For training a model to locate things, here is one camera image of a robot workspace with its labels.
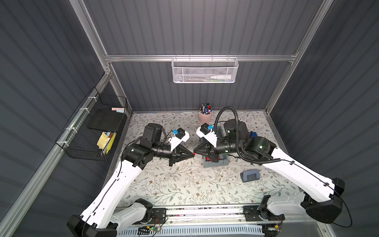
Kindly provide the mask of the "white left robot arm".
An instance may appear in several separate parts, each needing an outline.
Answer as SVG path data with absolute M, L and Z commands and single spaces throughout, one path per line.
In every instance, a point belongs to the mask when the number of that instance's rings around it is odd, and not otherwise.
M 162 140 L 163 126 L 149 123 L 143 135 L 124 148 L 120 163 L 98 196 L 80 215 L 69 218 L 67 226 L 73 236 L 115 237 L 118 231 L 135 223 L 159 221 L 153 215 L 153 204 L 142 198 L 118 213 L 115 209 L 129 186 L 154 157 L 168 159 L 169 166 L 194 158 L 194 153 L 182 145 L 188 141 L 189 133 L 182 128 L 172 132 L 172 137 Z

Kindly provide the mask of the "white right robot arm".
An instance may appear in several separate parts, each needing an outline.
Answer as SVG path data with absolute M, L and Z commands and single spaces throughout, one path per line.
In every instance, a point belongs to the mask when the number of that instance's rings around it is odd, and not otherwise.
M 283 221 L 286 214 L 305 213 L 318 222 L 334 224 L 342 209 L 347 207 L 342 198 L 343 180 L 322 176 L 291 158 L 270 140 L 253 136 L 231 106 L 220 110 L 214 124 L 203 123 L 196 134 L 205 142 L 194 152 L 210 158 L 213 163 L 220 155 L 236 154 L 251 165 L 275 171 L 302 189 L 301 193 L 292 196 L 265 195 L 256 210 L 264 221 Z

